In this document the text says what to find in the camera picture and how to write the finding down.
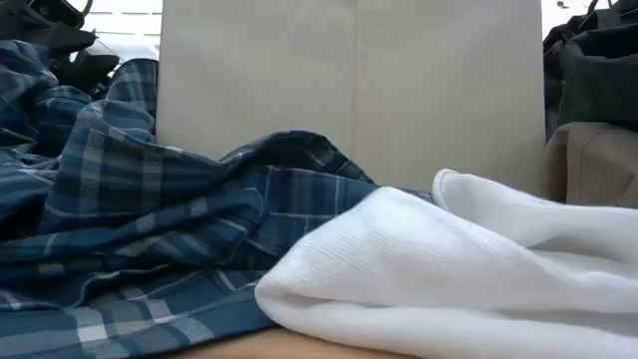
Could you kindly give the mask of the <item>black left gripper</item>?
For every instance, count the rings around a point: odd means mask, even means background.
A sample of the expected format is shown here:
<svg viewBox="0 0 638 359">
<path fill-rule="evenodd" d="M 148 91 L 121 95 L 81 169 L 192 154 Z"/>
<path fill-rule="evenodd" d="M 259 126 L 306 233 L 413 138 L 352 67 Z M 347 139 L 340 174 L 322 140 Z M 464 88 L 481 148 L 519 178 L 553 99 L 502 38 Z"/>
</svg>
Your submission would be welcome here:
<svg viewBox="0 0 638 359">
<path fill-rule="evenodd" d="M 49 68 L 61 85 L 72 86 L 90 95 L 100 93 L 111 81 L 111 73 L 120 63 L 117 55 L 91 54 L 85 50 L 69 57 L 51 59 Z"/>
</svg>

